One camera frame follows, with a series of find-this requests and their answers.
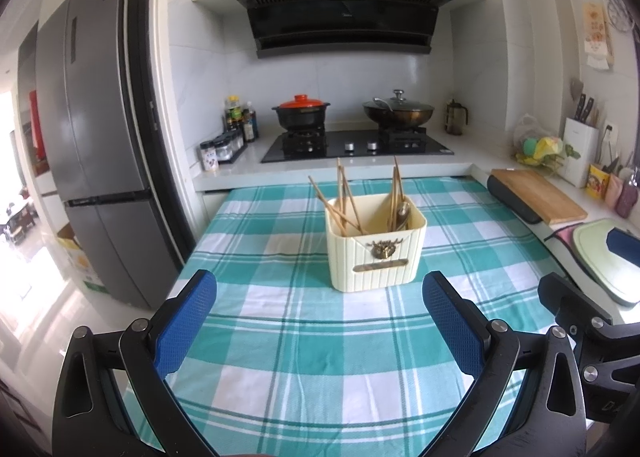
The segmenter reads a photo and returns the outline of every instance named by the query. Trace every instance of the green ball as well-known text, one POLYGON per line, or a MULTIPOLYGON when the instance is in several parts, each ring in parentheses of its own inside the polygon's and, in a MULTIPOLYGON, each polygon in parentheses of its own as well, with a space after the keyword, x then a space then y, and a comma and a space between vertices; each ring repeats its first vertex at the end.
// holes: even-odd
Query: green ball
POLYGON ((536 138, 527 138, 522 144, 522 153, 528 158, 531 158, 536 151, 537 144, 538 140, 536 138))

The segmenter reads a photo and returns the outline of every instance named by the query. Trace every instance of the tiled floor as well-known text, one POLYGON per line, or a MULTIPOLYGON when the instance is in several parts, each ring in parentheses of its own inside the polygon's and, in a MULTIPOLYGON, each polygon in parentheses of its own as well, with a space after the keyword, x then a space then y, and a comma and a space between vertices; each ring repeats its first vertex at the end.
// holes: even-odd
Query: tiled floor
POLYGON ((56 386, 71 333, 126 328, 150 311, 88 290, 41 222, 13 246, 0 238, 0 379, 50 440, 56 386))

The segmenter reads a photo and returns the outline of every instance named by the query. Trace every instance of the refrigerator door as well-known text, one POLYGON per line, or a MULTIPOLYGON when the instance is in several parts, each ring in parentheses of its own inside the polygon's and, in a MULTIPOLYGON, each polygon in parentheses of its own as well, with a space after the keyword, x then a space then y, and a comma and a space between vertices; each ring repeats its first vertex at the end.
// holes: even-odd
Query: refrigerator door
POLYGON ((90 190, 74 198, 135 192, 147 186, 130 122, 123 1, 69 0, 66 92, 90 190))
POLYGON ((69 222, 95 272, 115 299, 149 309, 131 280, 95 206, 66 207, 69 222))
POLYGON ((36 40, 36 96, 47 161, 63 201, 87 195, 65 91, 65 28, 69 1, 49 17, 36 40))
POLYGON ((178 277, 178 266, 151 202, 102 204, 97 210, 127 273, 149 306, 157 309, 178 277))

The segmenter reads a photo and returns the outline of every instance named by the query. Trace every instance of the range hood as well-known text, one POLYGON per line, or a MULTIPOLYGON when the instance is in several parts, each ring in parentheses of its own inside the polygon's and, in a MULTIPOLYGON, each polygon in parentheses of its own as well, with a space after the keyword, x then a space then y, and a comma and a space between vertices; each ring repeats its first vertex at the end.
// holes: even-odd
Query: range hood
POLYGON ((431 52, 438 9, 450 0, 238 0, 259 58, 292 52, 431 52))

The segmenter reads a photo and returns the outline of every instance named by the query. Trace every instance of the wall socket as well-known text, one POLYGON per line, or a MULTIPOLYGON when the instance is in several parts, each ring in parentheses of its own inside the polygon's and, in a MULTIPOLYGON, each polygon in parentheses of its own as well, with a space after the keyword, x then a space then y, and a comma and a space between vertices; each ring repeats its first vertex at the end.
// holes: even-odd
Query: wall socket
POLYGON ((605 120, 604 128, 602 130, 604 131, 603 139, 604 137, 607 137, 612 147, 618 144, 618 126, 615 123, 605 120), (608 135, 606 134, 607 126, 611 127, 611 131, 608 135))

